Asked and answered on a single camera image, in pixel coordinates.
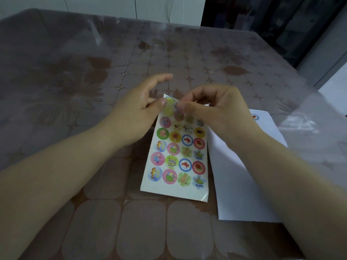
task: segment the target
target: tabletop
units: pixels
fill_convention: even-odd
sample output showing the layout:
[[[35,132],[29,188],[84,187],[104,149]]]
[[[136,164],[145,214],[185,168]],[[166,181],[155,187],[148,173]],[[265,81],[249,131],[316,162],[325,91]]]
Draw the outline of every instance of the tabletop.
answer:
[[[0,36],[1,168],[89,129],[145,77],[171,72],[151,96],[237,86],[324,177],[346,171],[346,118],[256,33],[27,10],[2,20]],[[115,153],[21,259],[304,257],[283,224],[218,220],[210,165],[207,203],[141,192],[152,135]]]

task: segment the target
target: white cabinet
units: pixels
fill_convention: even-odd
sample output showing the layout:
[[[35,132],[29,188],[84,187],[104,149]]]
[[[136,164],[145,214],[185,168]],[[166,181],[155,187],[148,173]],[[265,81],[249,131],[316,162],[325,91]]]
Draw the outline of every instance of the white cabinet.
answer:
[[[0,18],[29,8],[67,11],[64,0],[0,0]]]
[[[137,19],[200,26],[205,0],[135,0]]]
[[[69,12],[136,19],[135,0],[65,0]]]

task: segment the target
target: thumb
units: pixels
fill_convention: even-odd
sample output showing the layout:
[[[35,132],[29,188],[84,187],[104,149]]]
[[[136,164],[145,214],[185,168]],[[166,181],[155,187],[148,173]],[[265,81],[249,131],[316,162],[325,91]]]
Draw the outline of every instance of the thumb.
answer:
[[[159,113],[164,109],[167,104],[166,98],[161,98],[153,101],[148,107],[146,107],[146,111],[150,118],[153,120],[159,115]]]
[[[177,108],[182,112],[191,114],[203,121],[206,121],[206,119],[212,115],[213,109],[192,101],[180,101],[177,103]]]

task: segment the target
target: white paper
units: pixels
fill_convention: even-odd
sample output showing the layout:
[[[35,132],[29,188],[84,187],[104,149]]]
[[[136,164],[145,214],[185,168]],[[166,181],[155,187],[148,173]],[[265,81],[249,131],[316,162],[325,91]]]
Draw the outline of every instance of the white paper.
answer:
[[[268,112],[253,109],[250,112],[256,115],[254,118],[264,132],[287,146]],[[219,220],[281,222],[236,153],[211,129],[207,138]]]
[[[178,100],[171,99],[158,116],[140,190],[207,202],[208,127],[177,110]]]

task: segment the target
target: sticker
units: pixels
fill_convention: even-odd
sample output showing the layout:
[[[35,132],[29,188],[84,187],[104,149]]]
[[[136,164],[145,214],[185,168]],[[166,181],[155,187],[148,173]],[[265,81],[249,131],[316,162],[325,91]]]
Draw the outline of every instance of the sticker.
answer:
[[[175,166],[176,166],[177,163],[178,163],[178,159],[177,159],[175,156],[170,155],[170,156],[167,156],[167,157],[166,157],[165,163],[167,164],[167,166],[168,166],[170,169],[174,169]]]
[[[172,169],[164,170],[163,180],[167,184],[174,184],[177,181],[177,173]]]
[[[204,174],[205,166],[200,161],[196,161],[193,163],[193,171],[199,175]]]
[[[164,164],[165,156],[163,153],[155,152],[151,156],[151,162],[156,166],[161,166]]]
[[[178,166],[184,172],[188,172],[192,169],[192,163],[188,159],[181,159]]]
[[[167,97],[166,101],[167,101],[167,105],[169,105],[169,106],[171,106],[175,103],[175,99],[172,97]]]
[[[185,158],[189,158],[192,156],[192,150],[189,147],[182,147],[181,154]]]
[[[172,106],[166,105],[164,108],[164,115],[168,117],[172,117],[174,115],[174,109]]]
[[[193,132],[193,128],[190,125],[184,124],[182,128],[187,133],[192,133]]]
[[[166,144],[165,141],[159,140],[158,143],[157,143],[157,145],[154,146],[154,148],[155,148],[156,151],[164,152],[164,151],[166,150],[167,146],[168,146],[168,145]]]
[[[204,188],[205,187],[205,179],[201,179],[201,176],[198,175],[196,177],[193,177],[193,185],[195,185],[195,187],[197,187],[198,189],[200,188]]]
[[[192,180],[192,177],[190,177],[188,173],[186,172],[185,173],[181,172],[178,175],[178,182],[182,187],[189,186],[191,180]]]
[[[161,179],[162,175],[163,175],[163,170],[160,167],[154,167],[148,174],[148,178],[152,182],[157,182]]]
[[[184,119],[184,114],[180,110],[176,110],[173,116],[175,117],[177,121],[182,121]]]
[[[180,130],[182,128],[182,124],[178,121],[174,121],[172,124],[175,130]]]
[[[176,143],[170,143],[168,145],[168,152],[171,154],[171,155],[177,155],[179,154],[179,145],[177,145]]]
[[[178,132],[173,131],[170,133],[170,139],[172,142],[178,143],[181,141],[181,135]]]
[[[193,145],[193,138],[189,135],[184,135],[182,137],[182,143],[186,146],[191,146]]]
[[[161,140],[166,140],[169,137],[169,132],[167,129],[164,129],[161,127],[160,129],[157,130],[157,136]]]
[[[203,122],[202,120],[196,120],[196,124],[200,127],[203,127],[205,125],[205,122]]]
[[[186,122],[193,124],[195,121],[195,118],[192,115],[186,115],[185,120]]]
[[[197,127],[194,132],[195,135],[199,138],[203,138],[205,136],[205,131],[200,127]]]
[[[197,149],[203,149],[203,148],[205,148],[205,142],[202,140],[202,139],[200,139],[200,138],[196,138],[195,140],[194,140],[194,146],[197,148]]]
[[[196,159],[203,160],[204,155],[205,155],[205,154],[202,153],[201,150],[196,150],[196,151],[194,151],[194,157],[195,157]]]
[[[160,126],[163,128],[168,128],[171,126],[171,120],[168,117],[162,117],[159,122]]]

